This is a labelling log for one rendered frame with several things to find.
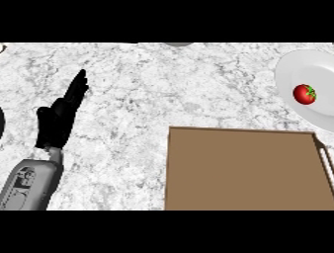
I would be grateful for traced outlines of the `red tomato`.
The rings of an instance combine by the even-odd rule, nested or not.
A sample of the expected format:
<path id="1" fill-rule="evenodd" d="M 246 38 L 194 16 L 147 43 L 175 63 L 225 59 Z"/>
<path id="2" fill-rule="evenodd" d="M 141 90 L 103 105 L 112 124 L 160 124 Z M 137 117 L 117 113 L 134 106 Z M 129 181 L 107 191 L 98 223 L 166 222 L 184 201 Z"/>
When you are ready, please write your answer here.
<path id="1" fill-rule="evenodd" d="M 299 84 L 292 89 L 292 98 L 301 105 L 310 105 L 316 101 L 316 92 L 310 85 Z"/>

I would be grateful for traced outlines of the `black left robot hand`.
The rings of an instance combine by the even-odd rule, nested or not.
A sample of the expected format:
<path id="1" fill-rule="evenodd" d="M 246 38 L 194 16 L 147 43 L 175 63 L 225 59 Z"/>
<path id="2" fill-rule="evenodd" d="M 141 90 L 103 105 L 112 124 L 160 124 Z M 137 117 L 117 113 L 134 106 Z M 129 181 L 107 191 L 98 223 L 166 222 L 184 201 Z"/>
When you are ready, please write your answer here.
<path id="1" fill-rule="evenodd" d="M 63 148 L 86 89 L 85 70 L 81 69 L 69 83 L 64 95 L 55 99 L 49 107 L 39 107 L 36 110 L 39 129 L 36 148 Z"/>

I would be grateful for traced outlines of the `brown rectangular tray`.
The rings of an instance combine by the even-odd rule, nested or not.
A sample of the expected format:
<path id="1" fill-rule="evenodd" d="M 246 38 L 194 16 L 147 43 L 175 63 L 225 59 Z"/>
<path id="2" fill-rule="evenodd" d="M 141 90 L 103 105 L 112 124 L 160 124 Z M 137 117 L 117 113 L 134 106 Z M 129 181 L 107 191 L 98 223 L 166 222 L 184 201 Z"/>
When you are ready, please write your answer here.
<path id="1" fill-rule="evenodd" d="M 334 210 L 334 165 L 311 131 L 168 129 L 168 210 Z"/>

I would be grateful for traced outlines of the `white round plate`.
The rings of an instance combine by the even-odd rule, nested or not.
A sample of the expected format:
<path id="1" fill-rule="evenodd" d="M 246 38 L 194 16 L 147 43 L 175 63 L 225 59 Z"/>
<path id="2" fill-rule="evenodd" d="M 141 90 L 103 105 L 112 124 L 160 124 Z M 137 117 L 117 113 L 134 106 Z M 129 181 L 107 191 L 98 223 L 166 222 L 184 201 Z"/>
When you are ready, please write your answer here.
<path id="1" fill-rule="evenodd" d="M 277 61 L 274 80 L 285 103 L 317 127 L 334 132 L 334 55 L 319 50 L 295 50 Z M 305 84 L 316 93 L 310 105 L 292 96 L 293 88 Z"/>

